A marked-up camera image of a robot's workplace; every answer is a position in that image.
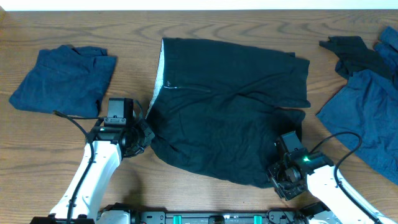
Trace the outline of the black shorts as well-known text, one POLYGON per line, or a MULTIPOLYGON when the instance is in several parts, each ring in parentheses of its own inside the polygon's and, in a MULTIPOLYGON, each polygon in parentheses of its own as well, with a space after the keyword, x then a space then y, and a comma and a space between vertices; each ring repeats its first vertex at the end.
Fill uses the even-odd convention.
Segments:
POLYGON ((310 62, 293 52, 164 38, 146 120, 167 164, 269 188, 282 134, 300 133, 310 62))

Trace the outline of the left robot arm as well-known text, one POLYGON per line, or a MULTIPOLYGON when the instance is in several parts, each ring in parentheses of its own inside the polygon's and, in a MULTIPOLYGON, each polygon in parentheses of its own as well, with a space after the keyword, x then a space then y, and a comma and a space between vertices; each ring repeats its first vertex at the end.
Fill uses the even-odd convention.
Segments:
POLYGON ((33 217, 33 224, 45 223, 140 223, 137 211, 122 203, 100 209, 104 193, 115 170, 125 158, 142 154, 155 134, 146 120, 131 124, 121 118, 99 119, 86 134, 83 159, 58 204, 46 217, 33 217))

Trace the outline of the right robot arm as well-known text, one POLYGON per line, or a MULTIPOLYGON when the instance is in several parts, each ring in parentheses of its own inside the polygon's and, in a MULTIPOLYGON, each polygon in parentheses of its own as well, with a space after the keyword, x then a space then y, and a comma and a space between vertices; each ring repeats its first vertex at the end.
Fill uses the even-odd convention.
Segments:
POLYGON ((309 192, 319 202, 297 211, 288 223, 394 223, 359 194, 333 161, 316 152, 287 152, 268 168, 280 198, 309 192))

